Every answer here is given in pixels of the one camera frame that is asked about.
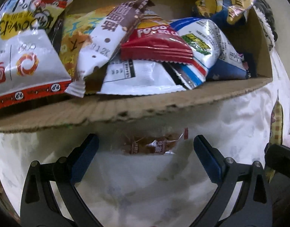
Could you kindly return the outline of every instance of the blue gripper pad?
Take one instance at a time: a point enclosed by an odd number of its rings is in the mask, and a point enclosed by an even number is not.
[[[220,186],[225,172],[224,157],[218,149],[212,148],[203,135],[197,135],[193,148],[212,183]]]
[[[99,149],[99,138],[95,134],[89,134],[80,147],[67,157],[67,166],[70,172],[72,184],[82,181],[87,168]]]

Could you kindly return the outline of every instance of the white cloth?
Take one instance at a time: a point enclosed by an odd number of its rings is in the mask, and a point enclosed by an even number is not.
[[[94,132],[101,147],[77,189],[104,226],[189,226],[216,189],[192,149],[196,135],[203,134],[224,157],[231,156],[239,163],[259,160],[264,164],[271,111],[278,94],[284,110],[284,134],[290,132],[290,81],[275,49],[270,55],[272,83],[213,105],[125,126],[98,123],[31,134],[0,134],[0,179],[10,202],[19,213],[24,180],[33,160],[55,162]],[[185,127],[189,139],[178,144],[174,155],[119,152],[122,134],[162,135],[165,130],[183,132]],[[230,213],[237,195],[238,189],[224,216]],[[63,214],[70,217],[58,193],[56,199]]]

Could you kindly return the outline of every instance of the orange circular logo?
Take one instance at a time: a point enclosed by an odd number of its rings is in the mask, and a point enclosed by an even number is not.
[[[24,60],[31,60],[34,64],[31,66],[29,69],[25,69],[22,66],[22,62]],[[34,53],[29,53],[29,54],[24,54],[20,57],[20,59],[17,61],[16,66],[17,66],[17,74],[20,76],[25,76],[25,75],[32,75],[35,70],[37,69],[39,60],[37,56]]]

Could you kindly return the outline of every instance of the metal screw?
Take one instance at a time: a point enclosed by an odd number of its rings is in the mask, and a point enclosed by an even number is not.
[[[32,163],[31,163],[31,166],[36,166],[38,165],[38,161],[34,160]]]
[[[58,161],[59,161],[59,163],[65,163],[66,162],[66,160],[67,160],[67,158],[66,157],[61,157]]]
[[[254,164],[255,164],[255,166],[257,166],[257,167],[260,167],[260,166],[261,166],[261,164],[260,164],[259,161],[255,161]]]
[[[226,161],[229,163],[229,164],[232,164],[234,162],[234,159],[232,159],[231,157],[227,157],[226,158]]]

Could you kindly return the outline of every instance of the red snack package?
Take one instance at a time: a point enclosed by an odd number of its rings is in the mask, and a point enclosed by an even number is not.
[[[121,45],[121,59],[192,64],[193,52],[165,20],[146,10],[129,40]]]

